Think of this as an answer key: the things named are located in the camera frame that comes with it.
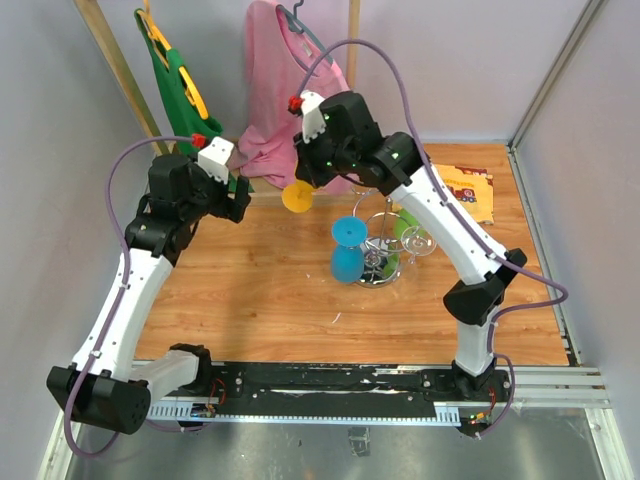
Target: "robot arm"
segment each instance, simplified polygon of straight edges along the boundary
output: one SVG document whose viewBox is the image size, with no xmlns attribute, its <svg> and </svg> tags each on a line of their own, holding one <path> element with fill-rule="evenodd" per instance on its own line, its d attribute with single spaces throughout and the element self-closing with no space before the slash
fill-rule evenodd
<svg viewBox="0 0 640 480">
<path fill-rule="evenodd" d="M 336 176 L 356 174 L 364 186 L 377 188 L 402 205 L 451 259 L 460 276 L 444 297 L 447 310 L 458 321 L 453 368 L 459 372 L 464 388 L 480 388 L 495 366 L 489 348 L 491 318 L 515 273 L 477 246 L 448 204 L 496 255 L 523 266 L 526 257 L 522 251 L 507 251 L 482 230 L 445 187 L 435 167 L 423 164 L 411 136 L 398 132 L 383 137 L 361 95 L 346 91 L 323 99 L 305 91 L 300 99 L 292 98 L 289 107 L 302 116 L 302 132 L 294 139 L 298 182 L 290 188 L 303 195 Z M 427 168 L 432 169 L 445 191 L 446 202 L 438 195 Z"/>
<path fill-rule="evenodd" d="M 184 388 L 203 394 L 210 388 L 211 357 L 202 346 L 174 345 L 161 359 L 133 371 L 132 361 L 151 306 L 198 222 L 213 215 L 239 223 L 244 216 L 250 202 L 248 180 L 240 177 L 235 196 L 229 196 L 226 165 L 232 151 L 231 142 L 217 137 L 195 159 L 180 154 L 154 159 L 149 193 L 125 231 L 129 278 L 102 348 L 93 350 L 123 285 L 124 255 L 87 340 L 68 368 L 53 367 L 47 378 L 47 387 L 64 409 L 79 372 L 94 357 L 76 397 L 73 420 L 131 434 L 149 407 L 170 392 Z"/>
</svg>

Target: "wooden table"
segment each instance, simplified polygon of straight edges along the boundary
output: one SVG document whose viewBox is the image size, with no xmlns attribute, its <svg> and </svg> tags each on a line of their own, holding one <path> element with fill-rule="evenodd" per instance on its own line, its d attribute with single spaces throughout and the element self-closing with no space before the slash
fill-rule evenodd
<svg viewBox="0 0 640 480">
<path fill-rule="evenodd" d="M 427 150 L 435 163 L 489 169 L 495 225 L 486 229 L 507 248 L 522 248 L 528 267 L 540 272 L 504 146 Z M 302 215 L 251 206 L 240 225 L 201 222 L 154 304 L 137 358 L 160 357 L 180 342 L 204 344 L 226 361 L 449 363 L 456 322 L 442 297 L 458 278 L 447 257 L 438 249 L 419 258 L 398 282 L 379 290 L 337 283 L 329 272 L 330 229 L 350 214 L 355 199 L 347 200 Z M 383 205 L 381 197 L 366 202 L 363 216 Z M 546 298 L 543 285 L 518 276 L 505 305 Z M 496 350 L 517 364 L 567 364 L 551 308 L 505 316 Z"/>
</svg>

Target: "metal base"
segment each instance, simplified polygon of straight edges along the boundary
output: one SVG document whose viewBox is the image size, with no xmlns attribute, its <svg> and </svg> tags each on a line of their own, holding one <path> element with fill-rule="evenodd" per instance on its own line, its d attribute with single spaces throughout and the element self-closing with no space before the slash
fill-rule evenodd
<svg viewBox="0 0 640 480">
<path fill-rule="evenodd" d="M 106 440 L 97 430 L 80 435 L 88 449 Z M 584 412 L 553 409 L 509 415 L 481 441 L 442 427 L 217 423 L 186 434 L 143 428 L 119 438 L 103 461 L 75 458 L 66 478 L 603 480 L 603 475 Z"/>
<path fill-rule="evenodd" d="M 364 273 L 358 280 L 358 285 L 366 288 L 380 288 L 400 278 L 403 262 L 399 253 L 389 252 L 390 243 L 389 239 L 380 242 L 380 237 L 369 237 L 360 246 L 364 252 Z"/>
</svg>

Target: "pink towel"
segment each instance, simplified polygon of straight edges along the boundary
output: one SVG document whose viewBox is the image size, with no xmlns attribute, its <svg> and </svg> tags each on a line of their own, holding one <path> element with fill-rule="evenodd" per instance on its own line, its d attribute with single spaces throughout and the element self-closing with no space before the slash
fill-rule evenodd
<svg viewBox="0 0 640 480">
<path fill-rule="evenodd" d="M 288 112 L 289 97 L 304 78 L 305 65 L 320 55 L 319 49 L 304 34 L 289 30 L 283 12 L 272 0 L 255 0 L 246 18 L 246 60 L 249 81 L 249 128 L 239 141 L 240 152 L 248 158 L 241 168 L 247 177 L 264 177 L 284 188 L 295 181 L 297 162 L 293 137 L 300 132 L 301 119 Z M 323 97 L 348 90 L 347 82 L 336 62 L 322 62 L 306 89 Z M 344 193 L 350 184 L 336 178 L 324 191 Z"/>
</svg>

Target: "red wire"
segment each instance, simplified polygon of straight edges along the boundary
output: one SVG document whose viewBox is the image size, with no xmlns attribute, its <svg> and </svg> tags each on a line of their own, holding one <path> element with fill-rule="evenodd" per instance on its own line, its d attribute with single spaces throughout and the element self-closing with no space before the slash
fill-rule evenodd
<svg viewBox="0 0 640 480">
<path fill-rule="evenodd" d="M 222 396 L 220 397 L 220 401 L 218 402 L 218 406 L 220 406 L 227 399 L 227 386 L 219 378 L 216 378 L 216 382 L 220 383 L 220 385 L 222 385 L 222 388 L 224 388 L 224 390 L 222 391 Z"/>
<path fill-rule="evenodd" d="M 213 386 L 211 387 L 211 393 L 209 394 L 209 399 L 207 400 L 207 408 L 213 407 L 213 405 L 211 405 L 211 397 L 213 397 L 216 393 L 216 382 L 222 385 L 222 388 L 224 389 L 222 390 L 222 395 L 220 396 L 220 401 L 218 402 L 218 406 L 222 405 L 227 399 L 227 386 L 224 384 L 222 380 L 220 380 L 219 378 L 216 378 L 213 382 Z"/>
<path fill-rule="evenodd" d="M 491 407 L 489 408 L 489 413 L 491 413 L 493 412 L 493 409 L 495 408 L 496 403 L 498 403 L 498 397 L 493 387 L 489 387 L 489 396 L 491 397 Z"/>
</svg>

